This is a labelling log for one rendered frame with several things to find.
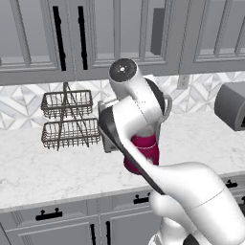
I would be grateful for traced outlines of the grey cupboard door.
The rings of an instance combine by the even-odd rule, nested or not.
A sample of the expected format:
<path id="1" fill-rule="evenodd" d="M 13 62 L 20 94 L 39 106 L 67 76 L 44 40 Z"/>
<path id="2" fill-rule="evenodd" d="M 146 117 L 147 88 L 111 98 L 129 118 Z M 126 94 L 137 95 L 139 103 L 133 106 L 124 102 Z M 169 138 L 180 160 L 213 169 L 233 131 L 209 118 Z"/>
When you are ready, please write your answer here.
<path id="1" fill-rule="evenodd" d="M 95 216 L 14 229 L 7 231 L 7 237 L 11 245 L 92 245 L 91 224 L 95 224 L 96 245 L 100 245 Z"/>
<path id="2" fill-rule="evenodd" d="M 0 0 L 0 85 L 74 79 L 67 0 Z M 53 6 L 58 6 L 66 71 L 61 71 Z"/>
<path id="3" fill-rule="evenodd" d="M 176 0 L 71 0 L 78 80 L 107 79 L 119 58 L 145 75 L 174 75 L 179 56 L 172 34 Z M 88 70 L 81 59 L 78 6 L 83 6 Z"/>
<path id="4" fill-rule="evenodd" d="M 245 0 L 189 0 L 179 73 L 245 71 Z"/>
<path id="5" fill-rule="evenodd" d="M 161 224 L 149 207 L 104 213 L 100 216 L 102 245 L 107 245 L 106 221 L 110 221 L 111 245 L 148 245 Z"/>

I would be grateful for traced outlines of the grey upper cupboard door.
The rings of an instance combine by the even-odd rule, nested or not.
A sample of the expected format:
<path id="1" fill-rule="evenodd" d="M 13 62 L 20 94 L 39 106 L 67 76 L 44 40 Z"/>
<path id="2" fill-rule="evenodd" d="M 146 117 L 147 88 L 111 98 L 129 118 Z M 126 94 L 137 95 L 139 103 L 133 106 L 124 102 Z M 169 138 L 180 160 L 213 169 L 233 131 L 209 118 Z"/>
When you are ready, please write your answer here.
<path id="1" fill-rule="evenodd" d="M 245 0 L 189 0 L 179 73 L 245 71 Z"/>
<path id="2" fill-rule="evenodd" d="M 176 0 L 71 0 L 78 80 L 107 79 L 119 58 L 145 75 L 174 75 L 179 56 L 172 34 Z M 78 6 L 83 6 L 88 70 L 81 59 Z"/>
<path id="3" fill-rule="evenodd" d="M 67 0 L 0 0 L 0 85 L 74 79 Z M 61 71 L 53 6 L 58 6 L 66 71 Z"/>

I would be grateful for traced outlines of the white wall socket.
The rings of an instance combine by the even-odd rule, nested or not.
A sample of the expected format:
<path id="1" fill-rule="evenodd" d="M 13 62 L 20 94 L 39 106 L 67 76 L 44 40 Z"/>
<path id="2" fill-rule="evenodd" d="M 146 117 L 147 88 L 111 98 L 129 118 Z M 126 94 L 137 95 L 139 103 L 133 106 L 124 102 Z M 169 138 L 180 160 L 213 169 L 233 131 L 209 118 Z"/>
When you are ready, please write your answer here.
<path id="1" fill-rule="evenodd" d="M 188 86 L 189 86 L 189 75 L 181 75 L 178 78 L 177 89 L 178 90 L 187 89 Z"/>

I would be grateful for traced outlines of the grey lower cupboard door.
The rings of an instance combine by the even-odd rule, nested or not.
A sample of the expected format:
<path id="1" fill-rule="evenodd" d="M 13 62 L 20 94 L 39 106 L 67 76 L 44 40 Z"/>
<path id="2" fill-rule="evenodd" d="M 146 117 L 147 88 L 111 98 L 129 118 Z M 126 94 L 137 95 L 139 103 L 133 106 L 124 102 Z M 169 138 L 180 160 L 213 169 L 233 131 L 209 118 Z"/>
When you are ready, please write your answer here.
<path id="1" fill-rule="evenodd" d="M 111 245 L 148 245 L 161 224 L 149 207 L 104 213 L 100 216 L 102 245 L 107 245 L 106 221 L 110 221 Z"/>
<path id="2" fill-rule="evenodd" d="M 7 237 L 11 245 L 92 245 L 91 224 L 95 224 L 96 245 L 100 245 L 95 216 L 14 229 L 7 231 Z"/>

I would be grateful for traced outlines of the grey toaster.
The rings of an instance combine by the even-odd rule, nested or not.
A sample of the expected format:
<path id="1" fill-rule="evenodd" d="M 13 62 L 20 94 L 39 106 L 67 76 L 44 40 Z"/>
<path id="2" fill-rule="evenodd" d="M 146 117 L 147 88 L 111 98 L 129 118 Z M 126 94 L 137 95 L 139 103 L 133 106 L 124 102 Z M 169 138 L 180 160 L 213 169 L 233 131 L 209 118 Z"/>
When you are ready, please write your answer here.
<path id="1" fill-rule="evenodd" d="M 245 131 L 245 81 L 226 82 L 220 87 L 214 114 L 233 131 Z"/>

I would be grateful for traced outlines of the grey drawer front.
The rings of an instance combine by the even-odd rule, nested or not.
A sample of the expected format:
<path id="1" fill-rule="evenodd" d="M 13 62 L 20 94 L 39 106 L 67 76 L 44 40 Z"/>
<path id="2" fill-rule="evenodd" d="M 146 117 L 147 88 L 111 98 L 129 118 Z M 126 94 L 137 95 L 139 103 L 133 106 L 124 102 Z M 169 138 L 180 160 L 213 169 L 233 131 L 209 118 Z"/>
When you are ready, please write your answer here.
<path id="1" fill-rule="evenodd" d="M 147 196 L 148 193 L 150 193 L 149 189 L 114 195 L 111 201 L 112 210 L 117 211 L 117 210 L 126 210 L 126 209 L 148 206 L 149 201 L 147 203 L 138 204 L 138 205 L 135 205 L 133 203 L 133 199 L 135 198 L 136 194 L 138 194 L 140 197 L 145 197 Z"/>
<path id="2" fill-rule="evenodd" d="M 46 213 L 49 213 L 49 212 L 54 212 L 55 208 L 59 208 L 63 212 L 62 217 L 49 219 L 49 220 L 42 220 L 42 221 L 35 220 L 35 217 L 40 214 L 41 210 L 44 210 Z M 96 199 L 81 200 L 76 202 L 54 204 L 52 206 L 1 213 L 0 222 L 8 229 L 12 229 L 13 227 L 17 227 L 27 223 L 52 221 L 61 218 L 70 218 L 70 217 L 81 217 L 81 216 L 87 216 L 96 213 L 97 213 Z"/>
<path id="3" fill-rule="evenodd" d="M 240 192 L 245 190 L 245 175 L 240 174 L 236 176 L 227 176 L 227 177 L 222 177 L 223 182 L 227 183 L 228 180 L 231 180 L 232 182 L 237 182 L 237 187 L 229 189 L 231 192 Z"/>

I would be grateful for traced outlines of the red blender with clear jug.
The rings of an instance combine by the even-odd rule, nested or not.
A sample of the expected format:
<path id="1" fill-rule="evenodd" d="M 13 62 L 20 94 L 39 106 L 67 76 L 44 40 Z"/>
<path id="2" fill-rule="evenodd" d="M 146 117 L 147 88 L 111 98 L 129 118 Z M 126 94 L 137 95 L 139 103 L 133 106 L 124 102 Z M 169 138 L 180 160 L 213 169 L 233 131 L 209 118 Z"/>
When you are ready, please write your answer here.
<path id="1" fill-rule="evenodd" d="M 130 141 L 151 164 L 158 166 L 160 127 L 169 116 L 172 99 L 164 96 L 152 80 L 144 77 L 132 78 L 126 85 L 127 94 L 131 96 L 130 104 L 125 107 L 125 113 L 129 117 Z M 161 107 L 160 118 L 151 117 L 154 114 L 150 113 L 150 122 L 145 122 L 143 112 L 147 107 L 141 109 L 138 100 L 147 100 L 149 105 L 158 102 Z"/>

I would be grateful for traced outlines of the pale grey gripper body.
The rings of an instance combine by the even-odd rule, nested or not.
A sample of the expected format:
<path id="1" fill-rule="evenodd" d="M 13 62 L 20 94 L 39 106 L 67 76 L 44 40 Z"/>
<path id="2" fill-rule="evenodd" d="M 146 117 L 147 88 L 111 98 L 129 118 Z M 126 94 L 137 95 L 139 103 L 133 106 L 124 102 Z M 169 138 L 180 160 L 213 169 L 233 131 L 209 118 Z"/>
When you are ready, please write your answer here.
<path id="1" fill-rule="evenodd" d="M 111 153 L 113 151 L 118 151 L 118 147 L 115 144 L 112 134 L 104 128 L 100 129 L 102 135 L 103 149 L 105 153 Z"/>

